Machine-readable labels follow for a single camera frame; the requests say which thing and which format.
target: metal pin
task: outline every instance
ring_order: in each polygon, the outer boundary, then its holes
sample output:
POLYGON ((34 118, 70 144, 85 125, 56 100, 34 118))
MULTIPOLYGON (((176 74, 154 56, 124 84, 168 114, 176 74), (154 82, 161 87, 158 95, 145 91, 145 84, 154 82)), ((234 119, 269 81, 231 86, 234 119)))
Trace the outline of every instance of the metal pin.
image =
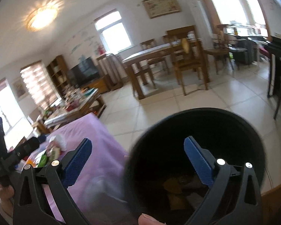
POLYGON ((249 162, 246 162, 246 167, 247 167, 247 168, 252 168, 253 165, 252 165, 251 163, 249 163, 249 162))
POLYGON ((221 159, 221 158, 217 159, 216 162, 221 166, 225 165, 225 163, 226 163, 225 160, 221 159))
POLYGON ((30 167, 31 167, 30 164, 26 164, 26 165, 24 166, 24 169, 25 169, 25 170, 28 170, 30 167))
POLYGON ((54 160, 53 162, 51 162, 51 165, 56 167, 59 164, 59 160, 54 160))

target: black trash can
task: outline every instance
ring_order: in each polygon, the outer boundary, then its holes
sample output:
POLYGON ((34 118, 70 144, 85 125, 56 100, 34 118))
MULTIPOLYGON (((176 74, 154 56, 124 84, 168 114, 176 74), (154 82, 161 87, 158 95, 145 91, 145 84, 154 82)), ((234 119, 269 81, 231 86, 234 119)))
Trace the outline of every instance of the black trash can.
POLYGON ((170 177, 195 173, 184 152, 184 139, 188 136, 193 136, 216 159, 222 158, 230 165, 252 163, 261 186, 265 155, 254 128, 226 110, 190 109, 153 125, 132 149, 125 168, 124 188, 128 206, 135 217, 146 213, 167 224, 184 224, 194 212, 169 211, 166 191, 160 189, 161 182, 170 177))

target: picture frame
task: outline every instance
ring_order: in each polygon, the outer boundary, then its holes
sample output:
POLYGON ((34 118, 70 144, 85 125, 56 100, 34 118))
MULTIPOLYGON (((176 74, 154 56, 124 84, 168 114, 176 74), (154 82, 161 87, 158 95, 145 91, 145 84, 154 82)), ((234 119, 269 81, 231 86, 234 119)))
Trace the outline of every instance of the picture frame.
POLYGON ((17 78, 12 83, 13 93, 17 99, 17 101, 22 100, 26 96, 28 96, 28 90, 23 82, 23 79, 21 77, 17 78))
POLYGON ((181 12, 177 0, 144 0, 143 5, 150 19, 181 12))

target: wooden coffee table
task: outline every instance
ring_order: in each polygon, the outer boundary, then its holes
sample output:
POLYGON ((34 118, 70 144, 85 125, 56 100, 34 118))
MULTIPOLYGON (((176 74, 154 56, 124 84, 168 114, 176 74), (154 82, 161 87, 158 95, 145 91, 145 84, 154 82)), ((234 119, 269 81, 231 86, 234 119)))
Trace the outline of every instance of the wooden coffee table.
POLYGON ((106 108, 106 104, 102 99, 101 94, 99 93, 98 89, 94 89, 94 91, 84 99, 81 99, 80 106, 67 112, 65 109, 57 110, 54 112, 45 122, 44 125, 47 128, 50 128, 55 125, 61 125, 65 123, 72 122, 76 119, 83 117, 84 115, 91 112, 90 107, 91 105, 97 101, 99 103, 96 106, 97 117, 100 117, 103 110, 106 108))

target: television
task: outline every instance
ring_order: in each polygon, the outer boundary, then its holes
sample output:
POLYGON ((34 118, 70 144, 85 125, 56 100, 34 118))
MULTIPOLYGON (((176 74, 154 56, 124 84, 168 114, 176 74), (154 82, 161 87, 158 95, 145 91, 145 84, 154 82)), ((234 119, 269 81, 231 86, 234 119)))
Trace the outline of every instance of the television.
POLYGON ((82 87, 100 77, 99 70, 91 58, 87 58, 68 71, 68 78, 73 86, 82 87))

